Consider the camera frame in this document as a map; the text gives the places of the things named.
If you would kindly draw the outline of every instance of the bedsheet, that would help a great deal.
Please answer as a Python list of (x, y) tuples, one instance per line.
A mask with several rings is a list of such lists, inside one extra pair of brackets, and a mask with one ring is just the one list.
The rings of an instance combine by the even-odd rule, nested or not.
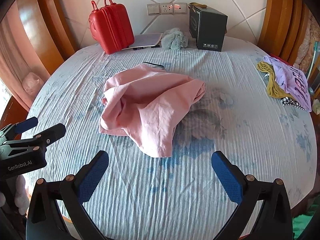
[[(105, 150), (109, 167), (84, 203), (105, 236), (211, 240), (236, 207), (211, 167), (212, 152), (221, 150), (244, 174), (264, 181), (282, 178), (295, 206), (313, 188), (315, 132), (308, 112), (267, 95), (268, 78), (255, 68), (264, 55), (255, 45), (229, 37), (222, 52), (156, 48), (106, 55), (98, 44), (79, 50), (46, 82), (29, 112), (39, 124), (22, 138), (59, 122), (67, 132), (48, 147), (47, 166), (25, 174), (28, 183), (64, 179)], [(206, 83), (206, 94), (176, 128), (171, 158), (151, 158), (130, 138), (98, 131), (105, 81), (142, 61)]]

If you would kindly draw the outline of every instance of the pink cloth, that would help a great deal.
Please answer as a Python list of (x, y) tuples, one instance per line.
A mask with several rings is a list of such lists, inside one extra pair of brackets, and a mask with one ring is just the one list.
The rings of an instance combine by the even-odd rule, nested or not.
[(151, 157), (170, 157), (177, 124), (204, 93), (201, 80), (139, 64), (106, 81), (100, 132), (129, 136)]

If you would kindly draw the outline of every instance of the screw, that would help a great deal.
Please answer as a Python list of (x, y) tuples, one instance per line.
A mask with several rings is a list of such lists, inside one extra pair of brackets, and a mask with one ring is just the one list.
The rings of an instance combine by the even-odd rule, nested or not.
[(43, 181), (44, 181), (43, 179), (38, 179), (38, 180), (37, 180), (37, 184), (42, 184)]
[(252, 176), (251, 174), (246, 176), (248, 181), (254, 181), (254, 176)]
[(276, 183), (277, 183), (278, 185), (282, 185), (282, 184), (283, 184), (283, 181), (282, 181), (282, 179), (276, 179)]
[(74, 175), (70, 174), (66, 176), (66, 181), (72, 181), (75, 178)]

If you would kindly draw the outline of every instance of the wall switch panel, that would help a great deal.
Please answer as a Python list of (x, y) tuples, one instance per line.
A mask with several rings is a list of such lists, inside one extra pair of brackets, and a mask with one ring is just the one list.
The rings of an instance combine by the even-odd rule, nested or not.
[(173, 3), (160, 3), (161, 14), (173, 14)]
[(152, 3), (147, 4), (148, 15), (159, 15), (160, 14), (160, 4)]
[(185, 2), (174, 3), (173, 4), (174, 14), (186, 14), (187, 13), (187, 4)]

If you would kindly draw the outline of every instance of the blue gripper pad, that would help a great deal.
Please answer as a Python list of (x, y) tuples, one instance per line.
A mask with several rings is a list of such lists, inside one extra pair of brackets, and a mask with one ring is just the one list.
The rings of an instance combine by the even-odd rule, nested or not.
[(80, 203), (88, 202), (98, 186), (104, 172), (109, 166), (109, 156), (105, 151), (99, 151), (91, 162), (84, 165), (77, 175), (84, 168), (89, 168), (89, 170), (84, 175), (82, 181), (78, 185), (77, 197)]
[(233, 165), (221, 151), (216, 151), (212, 154), (211, 166), (227, 192), (229, 199), (240, 205), (243, 198), (243, 186), (232, 173)]
[(25, 131), (30, 130), (38, 125), (38, 119), (36, 117), (31, 117), (23, 122), (17, 123), (14, 128), (14, 132), (16, 134), (23, 133)]

